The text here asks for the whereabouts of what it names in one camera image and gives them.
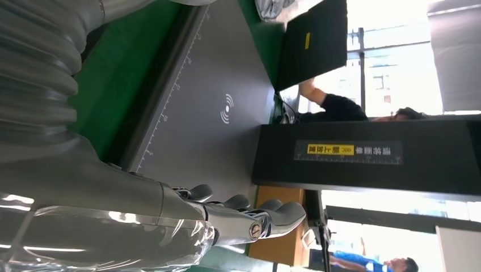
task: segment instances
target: white wall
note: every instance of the white wall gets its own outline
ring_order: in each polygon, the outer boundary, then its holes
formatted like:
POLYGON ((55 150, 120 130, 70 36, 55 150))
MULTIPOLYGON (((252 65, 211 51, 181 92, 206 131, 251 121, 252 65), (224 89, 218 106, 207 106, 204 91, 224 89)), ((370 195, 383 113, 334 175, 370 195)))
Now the white wall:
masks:
POLYGON ((444 272, 479 271, 481 232, 436 227, 444 272))

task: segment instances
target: blue shirt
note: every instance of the blue shirt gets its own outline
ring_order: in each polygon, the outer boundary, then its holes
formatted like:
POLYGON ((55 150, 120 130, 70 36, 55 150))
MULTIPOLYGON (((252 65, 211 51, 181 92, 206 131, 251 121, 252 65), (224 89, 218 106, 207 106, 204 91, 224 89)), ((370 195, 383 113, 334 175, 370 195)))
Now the blue shirt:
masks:
MULTIPOLYGON (((382 269, 384 264, 382 264, 382 263, 380 263, 376 260, 366 258, 366 257, 361 256, 359 254, 353 254, 353 253, 346 253, 346 252, 338 251, 338 252, 335 252, 333 255, 334 255, 334 257, 336 257, 338 259, 348 261, 348 262, 353 262, 355 264, 361 265, 361 266, 365 267, 367 269, 367 271, 369 271, 369 272, 385 272, 382 269)), ((393 272, 393 270, 388 268, 388 267, 386 267, 386 269, 387 269, 387 272, 393 272)))

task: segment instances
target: window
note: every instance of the window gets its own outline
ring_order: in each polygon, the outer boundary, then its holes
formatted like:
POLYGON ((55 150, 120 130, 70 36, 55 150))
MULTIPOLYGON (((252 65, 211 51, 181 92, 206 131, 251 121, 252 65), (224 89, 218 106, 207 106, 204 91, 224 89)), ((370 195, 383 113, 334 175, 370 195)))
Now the window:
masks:
MULTIPOLYGON (((348 62, 318 76, 316 86, 352 99, 368 117, 388 116, 404 107, 443 114, 428 2, 348 0, 348 62)), ((300 106, 299 112, 322 110, 307 100, 300 106)))

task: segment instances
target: metal screw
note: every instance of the metal screw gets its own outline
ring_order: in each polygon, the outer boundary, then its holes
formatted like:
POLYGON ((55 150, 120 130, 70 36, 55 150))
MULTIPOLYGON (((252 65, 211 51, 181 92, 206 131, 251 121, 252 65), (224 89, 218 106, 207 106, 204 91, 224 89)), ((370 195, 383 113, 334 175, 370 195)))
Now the metal screw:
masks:
POLYGON ((251 238, 254 240, 257 240, 260 237, 261 227, 259 223, 256 222, 252 224, 250 234, 251 234, 251 238))

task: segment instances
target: wireless charging symbol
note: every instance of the wireless charging symbol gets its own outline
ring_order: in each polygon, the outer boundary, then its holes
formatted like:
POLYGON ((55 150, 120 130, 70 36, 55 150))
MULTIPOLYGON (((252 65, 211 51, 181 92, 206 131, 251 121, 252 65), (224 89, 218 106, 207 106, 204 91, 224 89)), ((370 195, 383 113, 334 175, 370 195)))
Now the wireless charging symbol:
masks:
POLYGON ((232 97, 227 94, 226 95, 226 107, 224 110, 221 111, 221 118, 222 118, 222 122, 228 124, 229 123, 229 111, 230 109, 232 109, 234 107, 234 100, 232 99, 232 97))

